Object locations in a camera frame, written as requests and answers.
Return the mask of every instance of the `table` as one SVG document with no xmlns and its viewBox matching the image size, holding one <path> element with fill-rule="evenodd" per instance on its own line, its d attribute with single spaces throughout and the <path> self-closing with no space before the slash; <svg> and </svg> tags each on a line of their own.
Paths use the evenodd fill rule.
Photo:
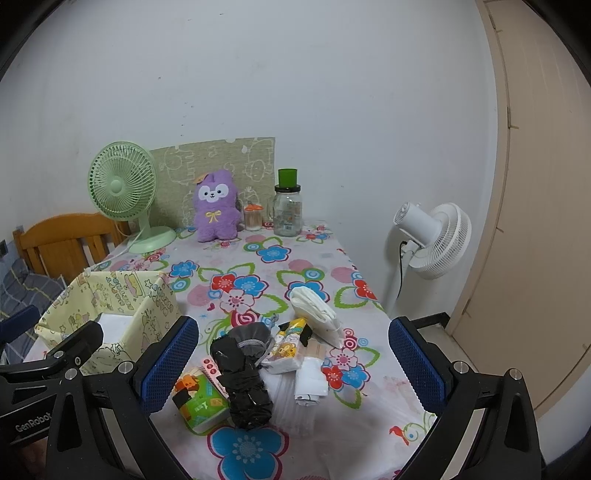
<svg viewBox="0 0 591 480">
<path fill-rule="evenodd" d="M 234 326 L 294 318 L 289 293 L 314 290 L 339 315 L 347 338 L 329 348 L 323 371 L 329 395 L 317 407 L 314 435 L 290 437 L 272 427 L 252 432 L 224 424 L 203 436 L 189 430 L 169 398 L 151 416 L 187 472 L 200 480 L 389 480 L 422 441 L 435 415 L 421 407 L 388 344 L 389 318 L 326 224 L 295 238 L 272 225 L 231 241 L 197 242 L 193 228 L 145 255 L 123 254 L 96 270 L 159 270 L 181 310 L 199 324 L 197 367 L 211 341 Z"/>
</svg>

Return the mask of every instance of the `pink comb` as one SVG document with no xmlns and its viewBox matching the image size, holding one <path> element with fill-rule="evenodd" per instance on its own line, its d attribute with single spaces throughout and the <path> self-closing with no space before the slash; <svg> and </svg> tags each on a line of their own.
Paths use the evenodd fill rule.
<svg viewBox="0 0 591 480">
<path fill-rule="evenodd" d="M 222 386 L 222 384 L 217 380 L 217 375 L 219 374 L 219 370 L 217 369 L 216 363 L 213 361 L 213 358 L 210 356 L 205 357 L 201 360 L 202 367 L 200 367 L 201 371 L 205 374 L 207 379 L 212 383 L 214 387 L 226 398 L 228 399 L 228 394 L 226 389 Z"/>
</svg>

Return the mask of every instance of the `white folded cloth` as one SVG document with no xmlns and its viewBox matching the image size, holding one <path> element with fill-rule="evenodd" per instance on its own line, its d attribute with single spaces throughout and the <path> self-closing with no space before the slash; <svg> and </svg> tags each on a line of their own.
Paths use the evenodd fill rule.
<svg viewBox="0 0 591 480">
<path fill-rule="evenodd" d="M 335 311 L 308 287 L 291 291 L 291 305 L 298 317 L 304 317 L 312 331 L 336 348 L 343 348 L 345 333 Z"/>
<path fill-rule="evenodd" d="M 329 383 L 320 368 L 323 359 L 307 356 L 295 372 L 295 402 L 306 407 L 318 405 L 329 393 Z"/>
</svg>

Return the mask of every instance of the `blue gripper pad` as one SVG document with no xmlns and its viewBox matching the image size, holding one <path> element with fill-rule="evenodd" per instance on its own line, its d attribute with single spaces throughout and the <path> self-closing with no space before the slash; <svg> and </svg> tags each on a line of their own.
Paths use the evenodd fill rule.
<svg viewBox="0 0 591 480">
<path fill-rule="evenodd" d="M 170 341 L 141 384 L 141 409 L 146 414 L 160 411 L 199 341 L 199 328 L 187 320 Z"/>
<path fill-rule="evenodd" d="M 423 408 L 441 415 L 446 405 L 445 383 L 399 319 L 390 323 L 388 339 Z"/>
<path fill-rule="evenodd" d="M 34 305 L 25 307 L 20 312 L 0 322 L 0 343 L 10 343 L 33 328 L 39 321 L 39 310 Z"/>
</svg>

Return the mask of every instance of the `green patterned board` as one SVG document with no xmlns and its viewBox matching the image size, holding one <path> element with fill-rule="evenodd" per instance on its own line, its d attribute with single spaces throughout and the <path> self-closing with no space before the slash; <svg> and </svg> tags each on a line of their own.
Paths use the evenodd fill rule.
<svg viewBox="0 0 591 480">
<path fill-rule="evenodd" d="M 274 195 L 275 138 L 212 140 L 151 151 L 158 171 L 158 190 L 150 210 L 152 225 L 172 228 L 193 224 L 194 180 L 225 168 L 233 173 L 242 202 L 265 208 Z"/>
</svg>

